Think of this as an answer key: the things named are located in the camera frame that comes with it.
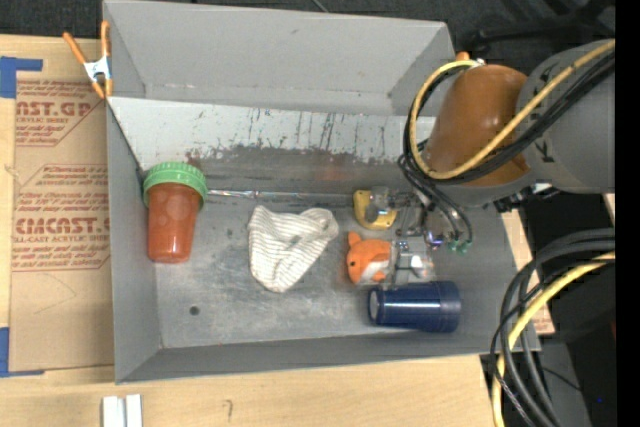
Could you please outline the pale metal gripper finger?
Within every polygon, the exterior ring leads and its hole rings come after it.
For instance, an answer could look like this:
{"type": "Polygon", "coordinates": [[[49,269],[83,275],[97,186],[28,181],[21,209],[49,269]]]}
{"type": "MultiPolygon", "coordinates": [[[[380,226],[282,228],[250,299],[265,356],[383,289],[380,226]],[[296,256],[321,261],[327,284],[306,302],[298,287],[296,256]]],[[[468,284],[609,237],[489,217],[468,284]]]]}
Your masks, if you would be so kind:
{"type": "Polygon", "coordinates": [[[369,192],[368,220],[377,221],[383,216],[397,213],[406,201],[407,193],[404,191],[374,186],[369,192]]]}
{"type": "Polygon", "coordinates": [[[423,238],[402,238],[392,249],[391,283],[396,286],[435,280],[435,266],[423,238]]]}

